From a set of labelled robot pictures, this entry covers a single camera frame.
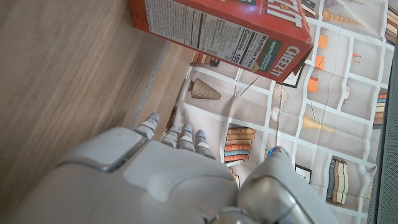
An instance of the cheez-it box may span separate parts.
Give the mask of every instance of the cheez-it box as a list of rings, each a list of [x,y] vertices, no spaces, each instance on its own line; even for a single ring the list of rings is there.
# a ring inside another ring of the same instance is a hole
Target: cheez-it box
[[[300,0],[131,0],[136,28],[282,82],[313,47]]]

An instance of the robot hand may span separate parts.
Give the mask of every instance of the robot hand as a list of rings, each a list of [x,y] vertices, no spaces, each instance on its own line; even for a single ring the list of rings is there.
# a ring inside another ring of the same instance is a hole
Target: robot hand
[[[337,223],[281,147],[243,183],[216,161],[205,132],[174,126],[153,141],[159,115],[114,128],[65,155],[9,223]]]

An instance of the orange square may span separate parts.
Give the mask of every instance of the orange square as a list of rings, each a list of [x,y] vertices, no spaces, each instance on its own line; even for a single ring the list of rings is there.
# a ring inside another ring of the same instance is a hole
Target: orange square
[[[316,93],[318,91],[318,79],[317,78],[310,77],[310,79],[308,81],[307,90],[314,92],[314,93]]]
[[[317,55],[315,58],[315,68],[323,70],[323,64],[325,63],[325,57]]]
[[[323,49],[328,48],[328,36],[319,35],[318,47],[321,47]]]

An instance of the wooden surface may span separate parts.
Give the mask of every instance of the wooden surface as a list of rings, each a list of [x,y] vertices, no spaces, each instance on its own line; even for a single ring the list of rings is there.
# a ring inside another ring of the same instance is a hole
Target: wooden surface
[[[0,220],[73,146],[153,111],[159,137],[192,55],[134,29],[128,1],[2,1]]]

